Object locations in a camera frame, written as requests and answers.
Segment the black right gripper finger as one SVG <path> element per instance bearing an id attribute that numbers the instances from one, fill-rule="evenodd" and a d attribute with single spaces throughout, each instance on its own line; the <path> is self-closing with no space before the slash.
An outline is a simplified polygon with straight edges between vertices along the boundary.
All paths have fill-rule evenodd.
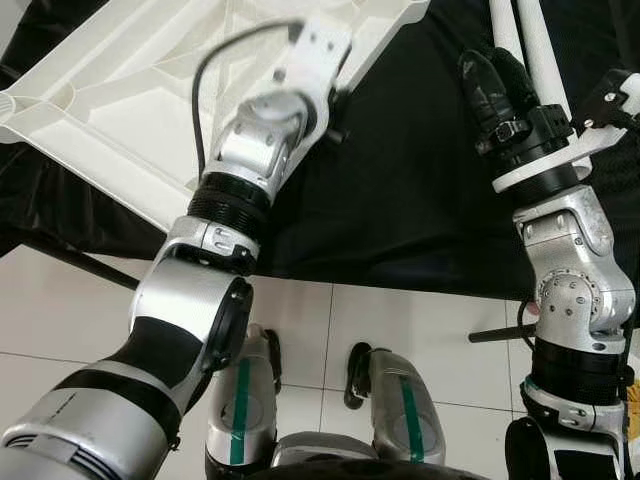
<path id="1" fill-rule="evenodd" d="M 462 52 L 460 73 L 468 105 L 475 111 L 480 128 L 493 131 L 506 119 L 506 84 L 492 61 L 476 50 Z"/>
<path id="2" fill-rule="evenodd" d="M 522 64 L 511 51 L 503 47 L 494 47 L 490 51 L 490 63 L 506 87 L 509 104 L 517 113 L 526 113 L 527 110 L 541 105 L 535 84 L 532 83 L 525 64 Z"/>

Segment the white plastic table leg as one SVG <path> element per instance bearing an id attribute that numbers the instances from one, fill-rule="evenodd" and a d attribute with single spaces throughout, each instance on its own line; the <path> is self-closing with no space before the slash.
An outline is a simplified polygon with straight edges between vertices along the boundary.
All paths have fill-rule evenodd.
<path id="1" fill-rule="evenodd" d="M 561 105 L 572 116 L 540 0 L 515 0 L 515 5 L 527 68 L 540 100 Z"/>
<path id="2" fill-rule="evenodd" d="M 525 64 L 524 45 L 513 0 L 488 0 L 492 17 L 493 44 Z"/>

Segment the white plastic children table top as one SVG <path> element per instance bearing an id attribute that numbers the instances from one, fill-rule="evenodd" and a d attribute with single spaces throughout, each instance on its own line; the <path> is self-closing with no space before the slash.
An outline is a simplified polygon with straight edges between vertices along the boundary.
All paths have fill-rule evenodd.
<path id="1" fill-rule="evenodd" d="M 108 0 L 12 87 L 0 143 L 27 143 L 161 230 L 196 186 L 189 90 L 198 60 L 257 24 L 323 18 L 351 33 L 351 90 L 431 0 Z"/>

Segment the black table cloth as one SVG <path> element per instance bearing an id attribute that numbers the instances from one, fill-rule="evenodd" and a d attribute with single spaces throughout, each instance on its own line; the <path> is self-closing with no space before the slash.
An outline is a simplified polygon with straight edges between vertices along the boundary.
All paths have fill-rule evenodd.
<path id="1" fill-rule="evenodd" d="M 12 87 L 108 0 L 32 0 L 0 50 Z M 189 90 L 193 142 L 206 148 L 236 106 L 273 87 L 288 42 L 270 20 L 225 37 L 198 60 Z M 488 0 L 431 0 L 349 90 L 342 143 L 321 134 L 279 189 L 255 273 L 306 282 L 526 300 L 536 274 L 477 155 L 460 56 L 493 45 Z M 0 143 L 0 256 L 23 239 L 152 262 L 168 230 L 27 143 Z"/>

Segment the black metal table leg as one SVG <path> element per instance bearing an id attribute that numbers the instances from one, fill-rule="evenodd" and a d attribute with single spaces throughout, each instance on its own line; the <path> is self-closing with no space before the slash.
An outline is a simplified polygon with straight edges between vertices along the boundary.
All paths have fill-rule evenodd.
<path id="1" fill-rule="evenodd" d="M 493 340 L 526 340 L 534 337 L 535 332 L 535 324 L 504 326 L 504 328 L 485 330 L 485 332 L 468 333 L 467 339 L 470 343 L 493 342 Z"/>
<path id="2" fill-rule="evenodd" d="M 131 291 L 136 291 L 138 285 L 140 285 L 140 280 L 133 278 L 133 276 L 125 274 L 122 270 L 115 269 L 113 266 L 105 264 L 105 262 L 93 259 L 93 257 L 88 256 L 87 253 L 73 250 L 73 248 L 60 246 L 60 244 L 51 242 L 38 241 L 38 239 L 22 239 L 20 243 L 22 243 L 23 246 L 32 248 L 32 250 L 45 253 L 45 255 L 52 257 L 52 259 L 64 262 L 64 264 L 73 266 L 73 268 L 86 271 L 86 273 L 104 279 L 106 282 L 131 289 Z"/>

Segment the black robot left foot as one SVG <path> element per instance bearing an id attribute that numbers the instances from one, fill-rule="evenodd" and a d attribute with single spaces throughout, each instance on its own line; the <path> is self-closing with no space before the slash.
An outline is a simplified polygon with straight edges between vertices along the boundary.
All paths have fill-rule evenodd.
<path id="1" fill-rule="evenodd" d="M 282 344 L 280 344 L 279 335 L 276 334 L 273 329 L 265 329 L 264 337 L 268 340 L 268 358 L 271 367 L 271 379 L 273 379 L 273 385 L 275 393 L 279 393 L 282 390 Z"/>

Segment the black robot foot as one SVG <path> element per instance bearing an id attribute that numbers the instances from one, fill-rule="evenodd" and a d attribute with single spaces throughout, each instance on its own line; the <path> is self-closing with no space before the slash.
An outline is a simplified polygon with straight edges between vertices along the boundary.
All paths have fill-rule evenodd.
<path id="1" fill-rule="evenodd" d="M 369 360 L 372 347 L 358 342 L 351 348 L 346 362 L 346 387 L 344 406 L 348 410 L 360 410 L 370 394 Z"/>
<path id="2" fill-rule="evenodd" d="M 268 340 L 268 358 L 271 367 L 271 379 L 273 379 L 273 385 L 275 393 L 279 393 L 282 390 L 282 344 L 280 344 L 279 335 L 276 334 L 273 329 L 265 329 L 264 337 Z"/>

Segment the black robot right foot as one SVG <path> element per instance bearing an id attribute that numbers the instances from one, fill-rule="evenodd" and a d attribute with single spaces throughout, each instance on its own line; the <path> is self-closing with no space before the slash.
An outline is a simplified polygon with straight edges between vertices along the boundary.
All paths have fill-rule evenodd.
<path id="1" fill-rule="evenodd" d="M 372 347 L 358 342 L 351 348 L 346 362 L 346 387 L 344 406 L 348 410 L 360 410 L 370 394 L 369 360 Z"/>

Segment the silver robot right leg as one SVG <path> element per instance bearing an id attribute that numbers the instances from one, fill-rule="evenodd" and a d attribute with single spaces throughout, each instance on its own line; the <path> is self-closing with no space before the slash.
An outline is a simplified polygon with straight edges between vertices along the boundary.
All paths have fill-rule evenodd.
<path id="1" fill-rule="evenodd" d="M 445 462 L 445 436 L 424 379 L 406 357 L 376 348 L 367 367 L 372 447 L 381 460 Z"/>

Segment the silver robot leg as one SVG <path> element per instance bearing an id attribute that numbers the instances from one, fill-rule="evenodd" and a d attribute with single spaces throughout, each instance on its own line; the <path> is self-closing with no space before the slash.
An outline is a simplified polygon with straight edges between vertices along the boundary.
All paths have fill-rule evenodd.
<path id="1" fill-rule="evenodd" d="M 445 462 L 445 436 L 424 379 L 406 357 L 376 348 L 367 367 L 372 447 L 381 460 Z"/>
<path id="2" fill-rule="evenodd" d="M 278 436 L 273 371 L 265 326 L 248 326 L 242 351 L 215 381 L 210 403 L 206 453 L 230 465 L 250 462 Z"/>

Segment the yellow crumpled cloth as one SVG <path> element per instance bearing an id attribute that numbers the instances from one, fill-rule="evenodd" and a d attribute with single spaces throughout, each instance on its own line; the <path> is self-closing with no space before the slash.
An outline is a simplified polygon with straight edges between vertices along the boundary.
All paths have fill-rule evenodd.
<path id="1" fill-rule="evenodd" d="M 625 406 L 627 410 L 626 436 L 627 443 L 635 442 L 640 436 L 640 385 L 634 381 L 625 390 Z"/>

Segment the silver robot left leg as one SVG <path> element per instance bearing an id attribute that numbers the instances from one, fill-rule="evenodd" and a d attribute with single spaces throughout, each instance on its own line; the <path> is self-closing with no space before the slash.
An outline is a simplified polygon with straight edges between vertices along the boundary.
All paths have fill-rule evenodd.
<path id="1" fill-rule="evenodd" d="M 215 381 L 210 403 L 206 453 L 230 465 L 250 462 L 278 436 L 273 371 L 265 326 L 248 326 L 242 351 Z"/>

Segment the black robot torso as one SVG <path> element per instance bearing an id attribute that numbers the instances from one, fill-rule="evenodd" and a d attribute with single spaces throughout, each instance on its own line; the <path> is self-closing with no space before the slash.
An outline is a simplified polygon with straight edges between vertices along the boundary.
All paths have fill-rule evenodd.
<path id="1" fill-rule="evenodd" d="M 206 453 L 204 471 L 207 480 L 492 480 L 436 463 L 384 460 L 370 444 L 321 431 L 283 436 L 239 465 Z"/>

